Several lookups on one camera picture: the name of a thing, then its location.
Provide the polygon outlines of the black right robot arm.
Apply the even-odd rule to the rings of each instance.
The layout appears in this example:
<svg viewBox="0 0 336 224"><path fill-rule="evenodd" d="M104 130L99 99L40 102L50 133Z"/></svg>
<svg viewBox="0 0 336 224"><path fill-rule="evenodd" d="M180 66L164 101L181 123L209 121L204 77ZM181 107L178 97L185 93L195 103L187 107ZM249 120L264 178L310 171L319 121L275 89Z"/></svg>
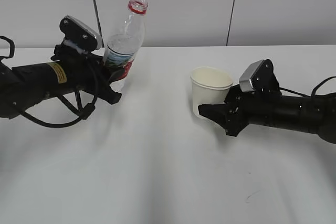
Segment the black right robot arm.
<svg viewBox="0 0 336 224"><path fill-rule="evenodd" d="M201 104L199 114L237 136L250 124L315 134L335 143L335 94L311 97L282 95L279 90L242 92L230 89L224 103Z"/></svg>

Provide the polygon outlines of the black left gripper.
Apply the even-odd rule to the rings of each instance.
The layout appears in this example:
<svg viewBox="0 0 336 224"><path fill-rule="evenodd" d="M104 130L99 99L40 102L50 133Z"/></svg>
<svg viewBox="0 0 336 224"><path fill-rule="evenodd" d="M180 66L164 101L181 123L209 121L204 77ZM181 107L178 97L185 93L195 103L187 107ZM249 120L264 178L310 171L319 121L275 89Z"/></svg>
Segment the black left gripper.
<svg viewBox="0 0 336 224"><path fill-rule="evenodd" d="M62 67L67 78L67 82L55 88L56 92L67 94L78 90L95 95L109 104L120 101L122 94L114 91L110 84L121 80L125 67L107 67L101 56L80 54L63 44L55 46L51 60Z"/></svg>

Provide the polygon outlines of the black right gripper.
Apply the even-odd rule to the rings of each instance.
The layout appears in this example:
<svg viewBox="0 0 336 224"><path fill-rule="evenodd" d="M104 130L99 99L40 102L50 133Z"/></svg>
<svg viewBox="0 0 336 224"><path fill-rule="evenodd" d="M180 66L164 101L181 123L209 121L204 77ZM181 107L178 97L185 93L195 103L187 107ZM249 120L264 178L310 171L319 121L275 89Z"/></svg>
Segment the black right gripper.
<svg viewBox="0 0 336 224"><path fill-rule="evenodd" d="M248 109L253 103L261 100L258 91L242 92L240 86L230 88L224 104L201 104L198 106L199 115L224 127L226 135L236 137L248 123Z"/></svg>

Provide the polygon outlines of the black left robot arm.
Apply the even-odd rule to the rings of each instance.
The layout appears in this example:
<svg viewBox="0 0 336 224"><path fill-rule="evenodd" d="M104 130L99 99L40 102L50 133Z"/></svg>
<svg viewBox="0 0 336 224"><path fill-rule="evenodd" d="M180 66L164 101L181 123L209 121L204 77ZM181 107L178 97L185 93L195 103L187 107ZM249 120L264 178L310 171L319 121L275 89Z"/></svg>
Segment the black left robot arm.
<svg viewBox="0 0 336 224"><path fill-rule="evenodd" d="M12 68L1 64L1 117L19 116L13 108L15 105L26 111L43 100L78 91L95 95L109 104L119 102L121 94L110 85L123 76L124 69L106 68L102 59L57 45L50 62Z"/></svg>

